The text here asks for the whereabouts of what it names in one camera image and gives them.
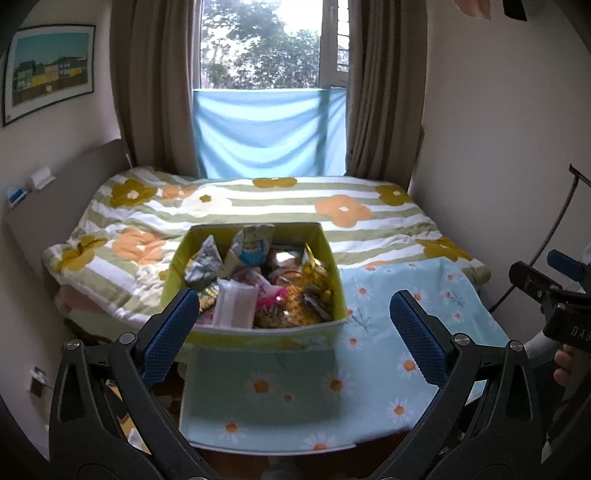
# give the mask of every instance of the framed picture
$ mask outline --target framed picture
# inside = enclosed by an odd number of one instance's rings
[[[2,124],[52,103],[92,93],[94,45],[92,25],[19,30],[6,55]]]

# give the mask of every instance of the headboard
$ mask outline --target headboard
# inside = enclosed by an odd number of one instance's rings
[[[55,180],[29,193],[6,215],[18,246],[51,294],[56,284],[41,262],[43,251],[63,243],[100,186],[125,170],[129,170],[125,143],[113,140],[73,158],[54,173]]]

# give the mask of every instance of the blue cloth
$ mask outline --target blue cloth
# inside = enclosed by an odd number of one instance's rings
[[[345,173],[345,89],[194,91],[202,177]]]
[[[452,333],[481,345],[508,338],[447,258],[341,269],[352,310],[334,351],[196,350],[180,429],[194,445],[245,453],[310,453],[407,430],[437,392],[394,328],[389,302],[408,290]],[[483,382],[470,394],[482,394]]]

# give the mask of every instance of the yellow box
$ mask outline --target yellow box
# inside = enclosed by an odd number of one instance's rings
[[[164,307],[184,287],[184,270],[189,259],[201,248],[204,240],[213,235],[222,258],[232,244],[234,235],[247,224],[196,225],[185,234],[173,256],[168,276],[164,282],[161,305]],[[303,246],[308,244],[314,256],[322,260],[330,277],[333,290],[332,322],[285,329],[216,328],[195,325],[188,343],[224,350],[252,352],[287,352],[326,350],[332,347],[340,327],[346,321],[347,308],[339,270],[329,243],[319,223],[275,223],[274,245]]]

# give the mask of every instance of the tree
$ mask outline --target tree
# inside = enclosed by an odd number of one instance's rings
[[[277,0],[205,0],[201,65],[204,87],[318,87],[320,37],[292,34],[275,11]]]

